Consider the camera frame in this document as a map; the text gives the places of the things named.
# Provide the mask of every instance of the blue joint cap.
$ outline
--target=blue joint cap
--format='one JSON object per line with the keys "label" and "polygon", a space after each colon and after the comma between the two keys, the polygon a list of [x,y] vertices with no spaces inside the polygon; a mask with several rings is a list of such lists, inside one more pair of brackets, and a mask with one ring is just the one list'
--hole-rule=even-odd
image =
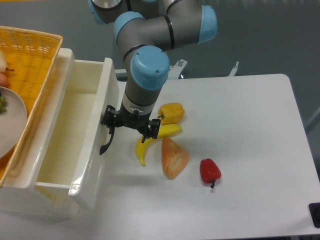
{"label": "blue joint cap", "polygon": [[124,25],[126,25],[128,22],[130,22],[133,19],[145,19],[139,12],[135,11],[127,11],[125,13],[122,13],[120,16],[117,17],[117,19],[114,21],[113,26],[113,32],[115,36],[115,41],[118,44],[117,38],[118,34],[123,28]]}
{"label": "blue joint cap", "polygon": [[92,4],[92,1],[91,0],[88,0],[88,4],[89,4],[89,7],[90,7],[90,11],[93,15],[93,19],[95,20],[95,22],[99,25],[102,25],[102,24],[106,24],[100,17],[99,15],[97,14],[95,8],[94,8],[94,5]]}
{"label": "blue joint cap", "polygon": [[149,91],[161,89],[168,78],[170,60],[168,55],[156,46],[142,46],[131,59],[130,71],[133,80]]}
{"label": "blue joint cap", "polygon": [[218,31],[217,16],[213,8],[209,5],[202,6],[202,19],[198,43],[212,40]]}

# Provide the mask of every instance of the white drawer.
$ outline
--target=white drawer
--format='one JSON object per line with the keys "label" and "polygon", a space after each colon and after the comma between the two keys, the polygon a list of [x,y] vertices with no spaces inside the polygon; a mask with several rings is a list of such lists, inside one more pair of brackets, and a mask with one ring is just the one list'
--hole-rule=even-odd
{"label": "white drawer", "polygon": [[109,137],[100,121],[108,104],[117,106],[119,87],[110,58],[74,60],[64,48],[50,77],[55,86],[0,189],[0,209],[72,217],[95,204],[108,157],[99,155]]}

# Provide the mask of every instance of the plastic toy food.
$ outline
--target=plastic toy food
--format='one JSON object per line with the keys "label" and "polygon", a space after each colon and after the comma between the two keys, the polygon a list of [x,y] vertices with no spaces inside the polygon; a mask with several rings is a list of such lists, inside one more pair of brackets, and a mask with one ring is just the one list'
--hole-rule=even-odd
{"label": "plastic toy food", "polygon": [[6,75],[4,75],[3,73],[0,72],[0,87],[8,87],[8,78]]}
{"label": "plastic toy food", "polygon": [[162,140],[161,162],[164,174],[175,179],[189,162],[189,153],[169,137]]}
{"label": "plastic toy food", "polygon": [[210,159],[203,159],[200,162],[200,175],[205,184],[211,184],[211,188],[215,187],[217,179],[221,178],[221,171],[216,163]]}
{"label": "plastic toy food", "polygon": [[13,69],[8,69],[7,61],[5,55],[0,50],[0,73],[4,73],[5,71],[13,71]]}
{"label": "plastic toy food", "polygon": [[[169,124],[161,126],[158,132],[158,139],[177,134],[182,130],[182,127],[177,124]],[[154,142],[156,139],[150,138],[146,139],[144,143],[141,142],[142,136],[138,139],[135,145],[135,154],[140,161],[141,166],[145,167],[145,154],[147,147],[150,143]]]}
{"label": "plastic toy food", "polygon": [[158,118],[162,125],[175,124],[185,115],[185,110],[181,103],[172,102],[162,105],[158,110]]}
{"label": "plastic toy food", "polygon": [[6,98],[1,94],[0,91],[0,113],[5,112],[6,109]]}

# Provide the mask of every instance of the red bell pepper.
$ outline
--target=red bell pepper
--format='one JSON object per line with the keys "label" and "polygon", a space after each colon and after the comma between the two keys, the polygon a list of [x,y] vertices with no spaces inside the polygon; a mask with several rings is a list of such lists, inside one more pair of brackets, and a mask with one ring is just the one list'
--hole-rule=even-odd
{"label": "red bell pepper", "polygon": [[207,158],[200,162],[200,175],[202,181],[206,184],[211,184],[213,189],[216,180],[221,178],[221,171],[212,159]]}

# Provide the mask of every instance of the yellow banana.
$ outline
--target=yellow banana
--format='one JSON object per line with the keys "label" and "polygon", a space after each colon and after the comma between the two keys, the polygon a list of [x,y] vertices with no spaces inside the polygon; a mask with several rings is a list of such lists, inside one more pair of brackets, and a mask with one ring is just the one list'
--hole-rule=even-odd
{"label": "yellow banana", "polygon": [[[157,139],[171,136],[173,134],[180,132],[181,130],[182,130],[182,127],[177,124],[168,124],[168,125],[160,126]],[[144,141],[144,143],[141,143],[141,140],[142,140],[142,136],[141,136],[138,139],[138,141],[136,142],[135,154],[136,154],[137,158],[139,159],[142,167],[146,166],[145,153],[146,153],[148,145],[157,139],[149,138],[149,139],[146,139]]]}

